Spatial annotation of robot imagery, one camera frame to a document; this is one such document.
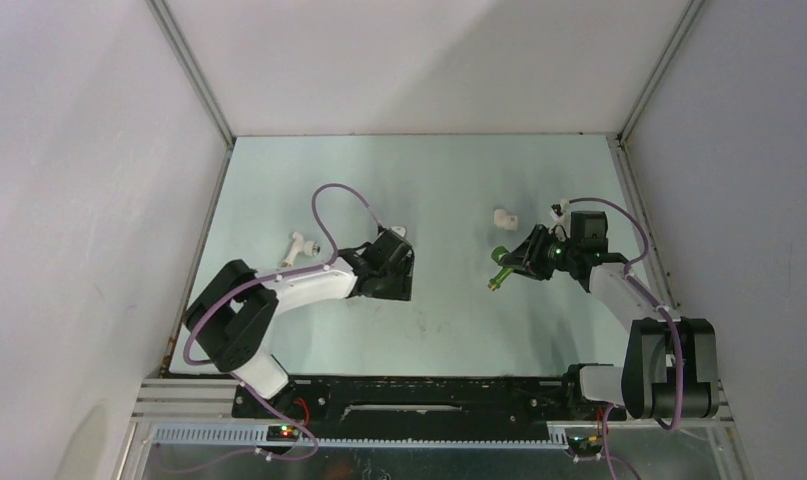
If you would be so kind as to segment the green plastic faucet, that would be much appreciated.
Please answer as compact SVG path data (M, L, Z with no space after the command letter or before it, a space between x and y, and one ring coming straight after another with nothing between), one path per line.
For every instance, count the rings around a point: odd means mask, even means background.
M501 288L503 282L514 272L511 266L505 266L501 263L502 258L506 256L509 251L504 246L496 247L490 255L490 258L500 267L500 270L488 281L488 288L491 291L497 291Z

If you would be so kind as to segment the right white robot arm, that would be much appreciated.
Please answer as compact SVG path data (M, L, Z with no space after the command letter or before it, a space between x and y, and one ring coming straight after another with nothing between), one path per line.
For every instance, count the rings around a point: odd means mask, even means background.
M654 419L669 429L684 419L715 416L720 387L711 323L677 315L624 255L610 251L605 213L557 209L554 215L555 225L536 225L515 249L492 251L500 271L489 287L499 289L510 275L546 281L565 273L627 330L622 366L577 366L577 380L560 392L564 411L585 418L600 403L613 404L633 418Z

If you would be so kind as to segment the white plastic faucet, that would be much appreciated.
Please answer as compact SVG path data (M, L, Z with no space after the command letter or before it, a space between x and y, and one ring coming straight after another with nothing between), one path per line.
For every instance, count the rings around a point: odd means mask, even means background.
M294 265L298 256L314 258L320 253L321 247L314 240L307 239L299 231L294 231L291 235L291 244L287 254L280 263L281 268L290 268Z

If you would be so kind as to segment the white elbow fitting far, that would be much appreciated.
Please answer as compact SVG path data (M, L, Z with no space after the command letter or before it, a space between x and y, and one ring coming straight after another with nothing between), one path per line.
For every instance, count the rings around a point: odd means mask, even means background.
M519 226L518 216L505 209L496 209L493 212L493 223L496 227L506 231L517 231Z

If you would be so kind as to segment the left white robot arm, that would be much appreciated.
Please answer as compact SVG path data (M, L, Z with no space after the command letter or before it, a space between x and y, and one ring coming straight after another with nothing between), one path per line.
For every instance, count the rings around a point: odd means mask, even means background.
M271 416L283 416L295 403L295 390L280 362L263 346L273 319L329 300L364 297L408 301L412 297L414 248L392 229L359 247L337 253L329 264L259 276L243 260L226 263L187 307L183 322L206 362L236 377L256 392L256 402Z

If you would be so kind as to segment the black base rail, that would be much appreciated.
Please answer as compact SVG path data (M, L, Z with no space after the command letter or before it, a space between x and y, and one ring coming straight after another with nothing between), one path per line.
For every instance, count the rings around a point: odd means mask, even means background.
M231 415L305 420L317 437L543 440L560 422L597 425L605 406L561 377L381 377L297 375L261 403L237 387Z

